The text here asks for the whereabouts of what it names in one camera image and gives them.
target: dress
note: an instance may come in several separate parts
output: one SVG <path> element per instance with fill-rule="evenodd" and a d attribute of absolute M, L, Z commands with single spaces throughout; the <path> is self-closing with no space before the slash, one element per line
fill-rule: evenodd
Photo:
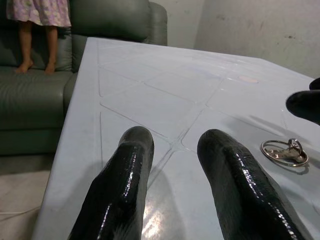
<path fill-rule="evenodd" d="M 41 26 L 70 27 L 68 0 L 7 0 L 6 16 Z"/>

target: white tabletop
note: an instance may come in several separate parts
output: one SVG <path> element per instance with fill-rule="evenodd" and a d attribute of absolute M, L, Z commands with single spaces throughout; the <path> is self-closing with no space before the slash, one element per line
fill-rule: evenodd
<path fill-rule="evenodd" d="M 196 154 L 208 129 L 245 145 L 320 239 L 320 127 L 285 106 L 311 81 L 258 58 L 89 38 L 33 240 L 68 238 L 91 181 L 133 126 L 155 144 L 143 240 L 223 239 Z M 279 167 L 260 152 L 263 141 L 289 138 L 304 146 L 308 167 Z"/>

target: child's leg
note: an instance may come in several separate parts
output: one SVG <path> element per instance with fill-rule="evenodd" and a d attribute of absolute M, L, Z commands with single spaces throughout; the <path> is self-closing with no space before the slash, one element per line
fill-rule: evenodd
<path fill-rule="evenodd" d="M 22 21 L 19 24 L 19 39 L 20 47 L 22 52 L 23 62 L 17 68 L 17 73 L 26 73 L 29 68 L 34 64 L 31 60 L 31 35 L 32 22 L 31 21 Z"/>
<path fill-rule="evenodd" d="M 46 26 L 46 38 L 49 49 L 49 61 L 45 73 L 53 74 L 55 72 L 57 51 L 58 51 L 58 30 L 56 26 Z"/>

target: bare foot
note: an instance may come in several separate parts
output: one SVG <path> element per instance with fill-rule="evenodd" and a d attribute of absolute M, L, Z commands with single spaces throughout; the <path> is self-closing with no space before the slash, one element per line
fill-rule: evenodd
<path fill-rule="evenodd" d="M 54 63 L 49 62 L 44 70 L 44 73 L 51 75 L 55 72 L 55 69 L 56 69 L 56 65 Z"/>
<path fill-rule="evenodd" d="M 34 62 L 30 59 L 29 61 L 24 61 L 16 70 L 17 74 L 25 74 L 29 68 L 32 67 Z"/>

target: floor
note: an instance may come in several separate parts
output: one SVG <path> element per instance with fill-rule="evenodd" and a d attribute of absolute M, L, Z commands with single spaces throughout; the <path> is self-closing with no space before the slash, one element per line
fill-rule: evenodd
<path fill-rule="evenodd" d="M 0 240 L 31 239 L 53 159 L 54 155 L 0 157 Z"/>

